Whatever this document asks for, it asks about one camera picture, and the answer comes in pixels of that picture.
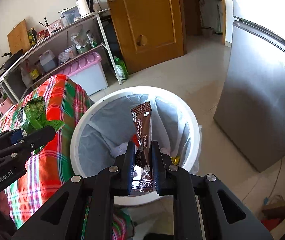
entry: silver screw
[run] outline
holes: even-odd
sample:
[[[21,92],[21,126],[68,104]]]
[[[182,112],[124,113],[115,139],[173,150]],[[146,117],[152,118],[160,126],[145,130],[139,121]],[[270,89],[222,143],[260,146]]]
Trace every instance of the silver screw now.
[[[215,181],[216,180],[216,176],[214,174],[208,174],[207,175],[207,180],[209,181]]]
[[[75,176],[72,177],[72,182],[73,182],[73,183],[77,183],[77,182],[79,182],[80,180],[81,180],[81,177],[78,176],[78,175],[75,175]]]
[[[178,171],[178,166],[177,165],[170,165],[169,170],[171,171]]]
[[[118,167],[117,166],[110,166],[108,170],[110,172],[116,172],[116,171],[118,171]]]

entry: tile floor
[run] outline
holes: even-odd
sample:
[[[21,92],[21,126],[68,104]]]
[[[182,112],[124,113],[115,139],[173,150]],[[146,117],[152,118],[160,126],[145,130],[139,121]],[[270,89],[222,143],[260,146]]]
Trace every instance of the tile floor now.
[[[188,37],[187,54],[130,75],[119,85],[112,73],[107,73],[109,87],[90,98],[99,100],[105,95],[131,86],[155,86],[181,97],[193,110],[202,128],[202,150],[198,175],[213,173],[219,177],[244,204],[257,216],[261,216],[264,199],[274,187],[281,161],[262,173],[258,173],[238,152],[213,120],[228,70],[230,48],[220,42],[221,36],[210,40]],[[285,199],[285,158],[274,195]],[[140,221],[134,239],[143,239],[147,231],[172,233],[172,198],[128,209],[133,220]]]

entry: green snack bag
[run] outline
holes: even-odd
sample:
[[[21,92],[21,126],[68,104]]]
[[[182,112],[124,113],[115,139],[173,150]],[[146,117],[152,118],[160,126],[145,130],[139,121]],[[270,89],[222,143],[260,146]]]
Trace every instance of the green snack bag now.
[[[46,118],[45,100],[43,97],[37,97],[30,100],[20,111],[23,112],[22,128],[27,134],[39,130],[46,125],[50,125],[58,131],[65,123],[60,120],[48,121]]]

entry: white storage box with pink lid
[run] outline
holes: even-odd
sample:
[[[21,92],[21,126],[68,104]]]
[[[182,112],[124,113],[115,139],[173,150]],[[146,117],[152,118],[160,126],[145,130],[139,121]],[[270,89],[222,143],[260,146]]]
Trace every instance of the white storage box with pink lid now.
[[[100,61],[100,55],[93,52],[67,65],[59,74],[68,76],[90,96],[108,87]]]

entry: brown sachet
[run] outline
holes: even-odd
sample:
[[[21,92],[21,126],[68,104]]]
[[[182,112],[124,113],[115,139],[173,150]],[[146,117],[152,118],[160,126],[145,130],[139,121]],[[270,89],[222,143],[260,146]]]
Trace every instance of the brown sachet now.
[[[140,167],[134,169],[137,173],[133,178],[133,190],[152,192],[152,156],[151,145],[151,106],[145,102],[131,109],[140,144],[136,152],[135,164]]]

